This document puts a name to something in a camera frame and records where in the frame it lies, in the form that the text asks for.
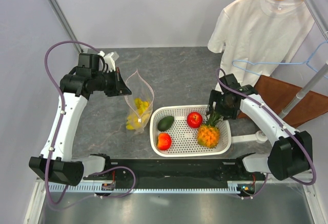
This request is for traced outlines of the red orange peach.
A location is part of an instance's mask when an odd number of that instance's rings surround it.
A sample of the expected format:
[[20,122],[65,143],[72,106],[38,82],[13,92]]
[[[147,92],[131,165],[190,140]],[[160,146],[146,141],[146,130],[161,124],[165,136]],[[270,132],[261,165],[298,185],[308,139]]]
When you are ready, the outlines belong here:
[[168,150],[172,145],[172,139],[168,133],[160,133],[157,137],[157,148],[159,150]]

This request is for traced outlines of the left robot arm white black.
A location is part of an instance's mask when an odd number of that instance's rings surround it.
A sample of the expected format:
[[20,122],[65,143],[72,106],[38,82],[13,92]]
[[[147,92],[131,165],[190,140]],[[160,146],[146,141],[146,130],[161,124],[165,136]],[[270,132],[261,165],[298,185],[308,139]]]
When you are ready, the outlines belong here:
[[29,160],[30,169],[41,179],[76,186],[93,173],[100,179],[111,177],[108,156],[98,153],[73,159],[72,147],[79,119],[93,92],[108,97],[132,93],[115,65],[117,59],[116,52],[81,53],[77,66],[60,80],[58,108],[48,140],[40,155]]

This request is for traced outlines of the green avocado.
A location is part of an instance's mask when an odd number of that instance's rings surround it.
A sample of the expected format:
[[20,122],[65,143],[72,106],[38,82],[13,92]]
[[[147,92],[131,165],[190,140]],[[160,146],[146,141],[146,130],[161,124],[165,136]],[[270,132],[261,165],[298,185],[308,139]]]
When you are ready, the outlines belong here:
[[172,124],[174,123],[174,116],[166,116],[162,118],[158,124],[157,124],[157,129],[160,132],[167,131],[171,128]]

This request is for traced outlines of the clear zip top bag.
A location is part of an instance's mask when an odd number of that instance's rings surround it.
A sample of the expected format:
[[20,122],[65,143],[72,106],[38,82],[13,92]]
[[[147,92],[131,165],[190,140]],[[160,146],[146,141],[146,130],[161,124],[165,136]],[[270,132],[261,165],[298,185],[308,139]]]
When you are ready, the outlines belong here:
[[138,70],[126,80],[127,87],[132,94],[125,96],[128,105],[126,129],[140,134],[144,131],[153,113],[154,91],[141,77]]

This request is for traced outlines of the yellow banana bunch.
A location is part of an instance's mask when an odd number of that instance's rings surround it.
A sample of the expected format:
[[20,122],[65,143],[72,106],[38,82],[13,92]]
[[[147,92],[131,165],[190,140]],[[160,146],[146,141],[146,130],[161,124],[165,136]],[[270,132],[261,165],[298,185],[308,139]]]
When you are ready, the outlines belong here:
[[150,104],[148,101],[140,98],[134,99],[136,110],[132,110],[127,117],[126,128],[128,130],[140,130],[144,128],[150,118],[148,110]]

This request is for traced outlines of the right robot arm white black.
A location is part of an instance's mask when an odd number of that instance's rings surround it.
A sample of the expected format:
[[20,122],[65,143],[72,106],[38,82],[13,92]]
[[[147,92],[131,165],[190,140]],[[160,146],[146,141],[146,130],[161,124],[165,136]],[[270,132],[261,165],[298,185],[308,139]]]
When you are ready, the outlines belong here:
[[221,90],[211,91],[208,113],[216,112],[223,119],[235,119],[238,112],[242,112],[257,125],[272,145],[268,154],[250,153],[241,156],[241,163],[234,168],[235,175],[245,180],[253,172],[261,172],[270,173],[277,180],[285,180],[311,170],[314,182],[316,172],[311,135],[285,123],[251,85],[241,86],[234,74],[223,75],[217,80]]

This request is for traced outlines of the red apple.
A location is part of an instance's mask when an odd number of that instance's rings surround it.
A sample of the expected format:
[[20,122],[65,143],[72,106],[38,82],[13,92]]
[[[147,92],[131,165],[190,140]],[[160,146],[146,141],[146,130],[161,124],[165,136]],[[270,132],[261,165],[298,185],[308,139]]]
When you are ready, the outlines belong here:
[[200,113],[198,112],[191,112],[187,116],[187,125],[190,128],[197,129],[201,126],[203,122],[203,118]]

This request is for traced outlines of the orange toy pineapple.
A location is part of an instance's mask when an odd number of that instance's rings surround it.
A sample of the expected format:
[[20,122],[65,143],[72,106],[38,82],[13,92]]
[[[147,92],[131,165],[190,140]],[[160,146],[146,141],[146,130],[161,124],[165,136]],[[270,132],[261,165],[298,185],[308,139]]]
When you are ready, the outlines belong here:
[[220,130],[217,124],[222,121],[222,115],[216,111],[212,111],[206,122],[202,124],[197,133],[197,143],[200,146],[213,149],[215,148],[220,139]]

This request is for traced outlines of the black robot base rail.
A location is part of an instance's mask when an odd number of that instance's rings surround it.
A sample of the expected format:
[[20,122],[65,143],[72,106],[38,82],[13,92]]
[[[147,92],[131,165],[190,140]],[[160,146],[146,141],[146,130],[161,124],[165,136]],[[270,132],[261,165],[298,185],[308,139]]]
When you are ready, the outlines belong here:
[[261,181],[259,172],[243,170],[237,159],[112,159],[105,169],[130,168],[136,176],[134,189],[215,189],[227,188],[230,181]]

